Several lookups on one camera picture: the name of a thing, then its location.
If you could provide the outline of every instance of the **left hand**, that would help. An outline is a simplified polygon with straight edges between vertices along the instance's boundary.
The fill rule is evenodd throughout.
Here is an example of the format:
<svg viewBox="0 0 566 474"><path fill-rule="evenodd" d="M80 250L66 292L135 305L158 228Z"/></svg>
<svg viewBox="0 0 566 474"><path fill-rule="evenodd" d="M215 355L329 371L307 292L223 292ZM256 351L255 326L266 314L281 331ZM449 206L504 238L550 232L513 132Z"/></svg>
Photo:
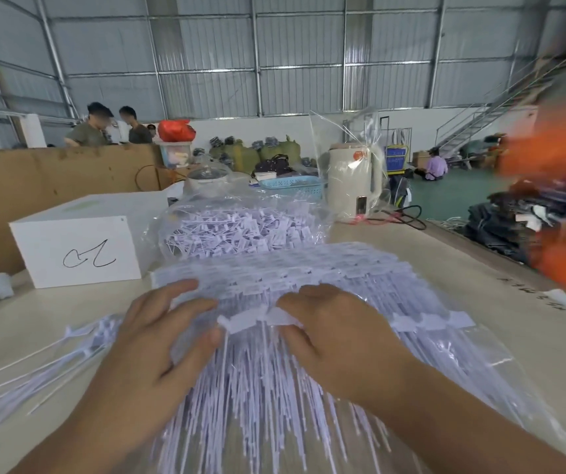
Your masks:
<svg viewBox="0 0 566 474"><path fill-rule="evenodd" d="M168 310L171 300L197 286L197 280L182 280L134 300L110 352L62 426L73 437L90 438L111 463L175 415L223 337L219 328L209 330L173 366L169 351L178 335L198 314L217 306L216 300L199 298Z"/></svg>

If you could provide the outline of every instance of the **dark green t-shirt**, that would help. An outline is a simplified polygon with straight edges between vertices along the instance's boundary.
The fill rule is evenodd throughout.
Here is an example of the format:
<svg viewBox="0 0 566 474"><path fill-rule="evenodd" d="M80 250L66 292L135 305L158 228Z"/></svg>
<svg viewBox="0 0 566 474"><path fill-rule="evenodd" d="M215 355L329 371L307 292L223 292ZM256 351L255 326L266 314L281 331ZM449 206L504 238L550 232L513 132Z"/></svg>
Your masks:
<svg viewBox="0 0 566 474"><path fill-rule="evenodd" d="M104 146L107 145L107 138L103 132L87 122L75 126L66 138L79 143L81 146Z"/></svg>
<svg viewBox="0 0 566 474"><path fill-rule="evenodd" d="M137 127L129 130L129 142L135 145L153 143L152 133L144 124L139 124Z"/></svg>

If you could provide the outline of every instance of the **white box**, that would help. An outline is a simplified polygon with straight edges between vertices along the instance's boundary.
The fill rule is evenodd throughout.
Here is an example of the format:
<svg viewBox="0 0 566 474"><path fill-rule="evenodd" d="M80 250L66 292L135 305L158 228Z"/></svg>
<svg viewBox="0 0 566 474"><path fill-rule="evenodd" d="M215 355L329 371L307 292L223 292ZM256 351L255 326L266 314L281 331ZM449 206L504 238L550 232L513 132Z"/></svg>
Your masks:
<svg viewBox="0 0 566 474"><path fill-rule="evenodd" d="M10 229L35 287L140 279L155 255L144 233L167 206L161 191L89 195Z"/></svg>

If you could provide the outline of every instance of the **corrugated metal wall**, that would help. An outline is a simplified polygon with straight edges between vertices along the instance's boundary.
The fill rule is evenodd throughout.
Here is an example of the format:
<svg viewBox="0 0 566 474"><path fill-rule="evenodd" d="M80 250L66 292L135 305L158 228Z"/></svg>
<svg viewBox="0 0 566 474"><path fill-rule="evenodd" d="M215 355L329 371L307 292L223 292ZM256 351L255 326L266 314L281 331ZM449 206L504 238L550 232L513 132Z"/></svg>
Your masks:
<svg viewBox="0 0 566 474"><path fill-rule="evenodd" d="M36 1L0 0L0 104L61 117L484 103L566 39L566 0L43 0L50 45Z"/></svg>

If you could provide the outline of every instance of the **kettle handle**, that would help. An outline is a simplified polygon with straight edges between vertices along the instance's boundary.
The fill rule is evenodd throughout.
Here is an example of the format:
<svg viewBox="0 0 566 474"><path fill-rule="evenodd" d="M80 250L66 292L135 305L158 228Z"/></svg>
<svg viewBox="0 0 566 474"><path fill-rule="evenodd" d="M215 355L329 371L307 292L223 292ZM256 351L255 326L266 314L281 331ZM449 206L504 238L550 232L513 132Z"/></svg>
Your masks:
<svg viewBox="0 0 566 474"><path fill-rule="evenodd" d="M369 152L372 157L371 163L373 166L374 187L368 203L369 209L371 209L382 194L384 177L386 176L386 158L384 157L384 153L382 153L382 148L375 143L369 147Z"/></svg>

